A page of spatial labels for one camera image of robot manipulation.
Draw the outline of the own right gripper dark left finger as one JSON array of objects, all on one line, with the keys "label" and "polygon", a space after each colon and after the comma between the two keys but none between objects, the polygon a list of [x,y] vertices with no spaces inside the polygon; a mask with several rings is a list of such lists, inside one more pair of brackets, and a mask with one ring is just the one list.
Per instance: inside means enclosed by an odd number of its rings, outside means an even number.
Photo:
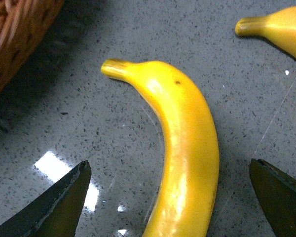
[{"label": "own right gripper dark left finger", "polygon": [[0,225],[0,237],[74,237],[91,179],[82,161]]}]

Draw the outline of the own right gripper dark right finger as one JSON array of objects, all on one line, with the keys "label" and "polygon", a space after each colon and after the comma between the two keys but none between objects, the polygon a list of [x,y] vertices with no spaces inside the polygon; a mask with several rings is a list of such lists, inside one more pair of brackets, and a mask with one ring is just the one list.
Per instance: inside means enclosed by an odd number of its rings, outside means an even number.
[{"label": "own right gripper dark right finger", "polygon": [[296,237],[296,179],[263,159],[251,159],[250,180],[277,237]]}]

